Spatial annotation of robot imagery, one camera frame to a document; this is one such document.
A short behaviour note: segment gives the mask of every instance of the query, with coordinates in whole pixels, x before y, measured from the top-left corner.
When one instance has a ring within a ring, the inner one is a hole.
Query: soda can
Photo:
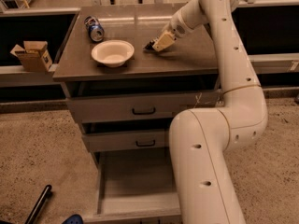
[[[84,20],[84,24],[88,35],[93,42],[103,41],[104,29],[97,18],[89,16]]]

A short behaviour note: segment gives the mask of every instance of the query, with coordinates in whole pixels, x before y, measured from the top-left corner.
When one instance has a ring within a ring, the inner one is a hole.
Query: white robotic arm
[[[231,16],[235,1],[192,0],[151,43],[159,51],[208,22],[218,61],[224,107],[183,111],[170,127],[170,154],[184,224],[245,223],[223,151],[256,143],[267,125],[267,108]]]

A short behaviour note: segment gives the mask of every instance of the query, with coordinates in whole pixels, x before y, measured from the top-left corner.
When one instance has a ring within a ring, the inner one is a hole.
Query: white bowl
[[[92,50],[92,57],[108,67],[119,67],[134,54],[134,47],[121,40],[104,41]]]

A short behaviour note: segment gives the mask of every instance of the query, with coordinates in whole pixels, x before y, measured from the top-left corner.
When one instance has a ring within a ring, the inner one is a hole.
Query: concrete floor
[[[225,154],[248,224],[299,220],[299,107],[267,99],[269,122],[254,146]],[[24,223],[46,185],[38,223],[96,214],[97,169],[68,110],[0,115],[0,220]]]

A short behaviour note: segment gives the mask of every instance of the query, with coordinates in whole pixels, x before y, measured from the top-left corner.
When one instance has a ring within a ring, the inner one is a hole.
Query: brown tabletop
[[[152,38],[160,34],[181,6],[164,4],[83,7],[53,79],[86,81],[217,73],[213,43],[204,27],[178,39],[165,51],[158,53],[143,50]],[[125,40],[135,47],[134,56],[123,66],[109,68],[93,60],[91,50],[96,44],[89,38],[84,25],[88,16],[99,19],[105,30],[105,40]]]

